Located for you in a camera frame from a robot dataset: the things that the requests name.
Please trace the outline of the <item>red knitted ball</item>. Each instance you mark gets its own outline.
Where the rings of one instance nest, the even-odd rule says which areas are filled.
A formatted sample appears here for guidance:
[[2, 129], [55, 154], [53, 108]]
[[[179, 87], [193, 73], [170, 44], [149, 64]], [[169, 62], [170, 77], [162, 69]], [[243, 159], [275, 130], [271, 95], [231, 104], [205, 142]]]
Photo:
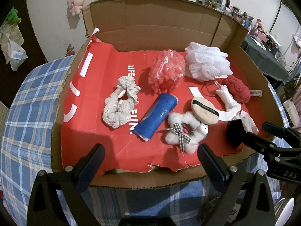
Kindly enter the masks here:
[[247, 85], [244, 84], [239, 78], [231, 75], [222, 80], [222, 84], [228, 87], [229, 93], [234, 97], [234, 99], [241, 104], [246, 104], [250, 98], [250, 90]]

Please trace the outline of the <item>black fluffy pompom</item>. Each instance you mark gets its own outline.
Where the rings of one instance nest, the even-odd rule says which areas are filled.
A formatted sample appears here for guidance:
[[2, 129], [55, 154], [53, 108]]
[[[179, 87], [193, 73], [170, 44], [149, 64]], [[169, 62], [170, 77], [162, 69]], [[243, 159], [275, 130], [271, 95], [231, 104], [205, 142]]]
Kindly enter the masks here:
[[240, 119], [231, 120], [227, 123], [226, 139], [233, 147], [240, 146], [243, 143], [246, 131], [243, 122]]

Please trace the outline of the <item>pink pig plush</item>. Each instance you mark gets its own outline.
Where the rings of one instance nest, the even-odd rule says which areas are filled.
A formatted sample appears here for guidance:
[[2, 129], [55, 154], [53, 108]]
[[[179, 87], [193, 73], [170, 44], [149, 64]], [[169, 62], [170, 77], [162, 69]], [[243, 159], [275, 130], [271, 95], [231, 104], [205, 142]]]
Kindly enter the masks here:
[[67, 0], [67, 5], [71, 16], [79, 15], [83, 8], [84, 0]]

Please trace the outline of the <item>dark green table cover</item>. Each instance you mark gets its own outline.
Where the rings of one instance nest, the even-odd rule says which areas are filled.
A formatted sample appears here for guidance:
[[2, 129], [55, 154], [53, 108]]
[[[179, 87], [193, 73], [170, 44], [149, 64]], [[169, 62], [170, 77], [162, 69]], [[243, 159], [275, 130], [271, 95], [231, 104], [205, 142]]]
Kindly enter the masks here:
[[271, 52], [258, 46], [250, 36], [245, 37], [241, 47], [263, 74], [283, 83], [288, 82], [289, 74], [284, 66], [275, 59]]

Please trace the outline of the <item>white lace scrunchie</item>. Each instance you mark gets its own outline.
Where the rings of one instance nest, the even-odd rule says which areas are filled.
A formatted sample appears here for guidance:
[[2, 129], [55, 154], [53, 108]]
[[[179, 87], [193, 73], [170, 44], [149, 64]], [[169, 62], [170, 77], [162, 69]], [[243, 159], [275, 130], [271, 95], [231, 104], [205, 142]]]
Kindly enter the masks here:
[[139, 103], [138, 92], [133, 76], [121, 76], [117, 80], [115, 91], [105, 99], [102, 119], [108, 126], [117, 129], [130, 121], [134, 106]]

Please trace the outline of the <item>blue fabric roll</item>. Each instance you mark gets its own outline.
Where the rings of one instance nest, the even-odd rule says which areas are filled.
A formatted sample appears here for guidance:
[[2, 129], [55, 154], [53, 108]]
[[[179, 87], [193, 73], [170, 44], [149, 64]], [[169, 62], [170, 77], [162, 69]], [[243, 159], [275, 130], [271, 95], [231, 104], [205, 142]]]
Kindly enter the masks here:
[[145, 142], [149, 141], [177, 104], [178, 98], [176, 96], [169, 93], [160, 94], [144, 118], [135, 127], [134, 134]]

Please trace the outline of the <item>white mesh bath pouf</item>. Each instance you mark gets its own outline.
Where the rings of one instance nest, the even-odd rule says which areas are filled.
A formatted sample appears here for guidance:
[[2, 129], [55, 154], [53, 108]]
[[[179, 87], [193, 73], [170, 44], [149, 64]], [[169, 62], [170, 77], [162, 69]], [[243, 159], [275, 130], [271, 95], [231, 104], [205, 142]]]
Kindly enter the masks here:
[[185, 74], [199, 82], [227, 78], [233, 72], [228, 54], [218, 47], [191, 42], [185, 48]]

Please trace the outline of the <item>green dinosaur plush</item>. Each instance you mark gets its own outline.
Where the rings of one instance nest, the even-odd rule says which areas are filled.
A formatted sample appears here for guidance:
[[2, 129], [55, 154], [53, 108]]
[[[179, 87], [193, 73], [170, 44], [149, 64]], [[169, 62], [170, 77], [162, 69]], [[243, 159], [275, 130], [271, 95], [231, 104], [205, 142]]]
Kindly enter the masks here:
[[17, 14], [18, 11], [13, 7], [5, 18], [5, 22], [8, 24], [19, 24], [21, 22], [21, 18], [19, 18]]

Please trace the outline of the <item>blue plaid tablecloth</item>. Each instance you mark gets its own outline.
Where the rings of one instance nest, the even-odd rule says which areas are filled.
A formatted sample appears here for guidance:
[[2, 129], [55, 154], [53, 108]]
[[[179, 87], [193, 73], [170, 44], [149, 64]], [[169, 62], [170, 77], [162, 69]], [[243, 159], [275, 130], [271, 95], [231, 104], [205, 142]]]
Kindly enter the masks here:
[[[9, 109], [1, 144], [1, 183], [6, 208], [17, 225], [26, 225], [38, 171], [51, 171], [50, 140], [60, 85], [74, 58], [38, 66], [22, 81]], [[218, 197], [207, 177], [150, 190], [91, 187], [83, 194], [101, 225], [118, 225], [126, 216], [169, 216], [177, 225], [198, 225], [202, 206]]]

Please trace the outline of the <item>white fluffy scrunchie with bow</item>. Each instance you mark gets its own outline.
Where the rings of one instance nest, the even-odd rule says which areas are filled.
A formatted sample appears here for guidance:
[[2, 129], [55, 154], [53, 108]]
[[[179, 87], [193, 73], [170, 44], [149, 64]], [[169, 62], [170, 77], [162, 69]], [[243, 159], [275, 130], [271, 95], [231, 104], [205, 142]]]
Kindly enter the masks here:
[[193, 154], [199, 143], [206, 138], [209, 128], [201, 123], [192, 112], [184, 114], [170, 113], [169, 127], [165, 129], [165, 142], [169, 145], [178, 145], [181, 153]]

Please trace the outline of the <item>beige powder puff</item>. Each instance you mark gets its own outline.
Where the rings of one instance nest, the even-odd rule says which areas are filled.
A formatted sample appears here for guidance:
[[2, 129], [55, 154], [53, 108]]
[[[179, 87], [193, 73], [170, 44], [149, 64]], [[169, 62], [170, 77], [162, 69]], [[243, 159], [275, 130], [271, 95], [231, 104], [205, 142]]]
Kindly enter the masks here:
[[194, 116], [206, 125], [214, 125], [219, 121], [219, 113], [215, 106], [203, 97], [194, 97], [191, 101]]

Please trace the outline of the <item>white mesh cloth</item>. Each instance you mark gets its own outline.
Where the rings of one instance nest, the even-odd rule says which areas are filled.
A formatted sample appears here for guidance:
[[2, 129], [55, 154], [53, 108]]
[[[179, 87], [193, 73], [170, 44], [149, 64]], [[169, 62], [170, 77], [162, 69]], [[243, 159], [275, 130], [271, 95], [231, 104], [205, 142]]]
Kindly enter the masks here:
[[217, 110], [217, 112], [219, 114], [220, 121], [232, 121], [240, 119], [246, 132], [252, 132], [254, 134], [259, 133], [255, 122], [247, 112], [241, 109], [240, 104], [229, 109], [228, 111]]

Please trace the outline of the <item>white plastic bag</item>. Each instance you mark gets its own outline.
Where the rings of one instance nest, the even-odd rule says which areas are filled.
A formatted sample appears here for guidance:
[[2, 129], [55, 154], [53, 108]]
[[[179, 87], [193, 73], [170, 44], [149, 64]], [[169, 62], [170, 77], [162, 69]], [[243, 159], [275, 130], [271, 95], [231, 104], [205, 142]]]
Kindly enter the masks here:
[[19, 66], [27, 59], [27, 54], [19, 44], [9, 39], [8, 57], [12, 71], [17, 71]]

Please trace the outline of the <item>red mesh bath pouf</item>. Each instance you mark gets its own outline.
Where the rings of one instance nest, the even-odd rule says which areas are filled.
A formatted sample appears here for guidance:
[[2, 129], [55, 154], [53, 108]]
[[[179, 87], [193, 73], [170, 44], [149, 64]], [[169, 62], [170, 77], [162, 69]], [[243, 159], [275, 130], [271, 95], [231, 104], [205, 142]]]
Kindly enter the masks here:
[[154, 60], [148, 74], [148, 84], [155, 94], [171, 93], [184, 79], [184, 56], [175, 50], [163, 50]]

